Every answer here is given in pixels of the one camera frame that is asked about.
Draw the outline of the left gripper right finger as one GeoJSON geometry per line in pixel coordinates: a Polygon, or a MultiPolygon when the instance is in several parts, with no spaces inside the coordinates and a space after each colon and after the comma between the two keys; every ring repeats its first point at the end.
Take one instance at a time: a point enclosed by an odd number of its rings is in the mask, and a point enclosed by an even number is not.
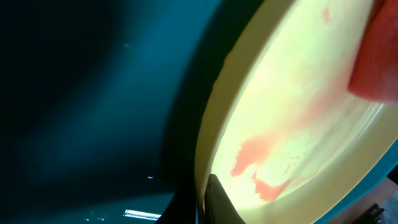
{"type": "Polygon", "coordinates": [[[204,203],[204,224],[246,224],[215,174],[209,176],[204,203]]]}

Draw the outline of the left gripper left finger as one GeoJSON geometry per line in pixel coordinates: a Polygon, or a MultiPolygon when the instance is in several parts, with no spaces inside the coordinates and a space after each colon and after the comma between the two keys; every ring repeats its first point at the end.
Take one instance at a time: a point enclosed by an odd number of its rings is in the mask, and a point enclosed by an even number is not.
{"type": "Polygon", "coordinates": [[[182,185],[155,224],[196,224],[197,203],[193,183],[182,185]]]}

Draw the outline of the yellow-green plate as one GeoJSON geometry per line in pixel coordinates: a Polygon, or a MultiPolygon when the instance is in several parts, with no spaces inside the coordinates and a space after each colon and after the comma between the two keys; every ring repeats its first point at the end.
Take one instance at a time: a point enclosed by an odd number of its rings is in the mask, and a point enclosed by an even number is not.
{"type": "Polygon", "coordinates": [[[224,61],[195,149],[245,223],[315,223],[397,138],[397,102],[348,90],[374,0],[265,0],[224,61]]]}

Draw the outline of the red sponge with dark scourer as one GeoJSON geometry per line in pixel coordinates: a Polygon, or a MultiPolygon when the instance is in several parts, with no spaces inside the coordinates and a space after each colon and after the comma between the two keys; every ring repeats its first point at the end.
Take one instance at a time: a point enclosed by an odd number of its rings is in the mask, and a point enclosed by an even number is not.
{"type": "Polygon", "coordinates": [[[397,102],[397,0],[378,1],[363,36],[348,90],[367,100],[397,102]]]}

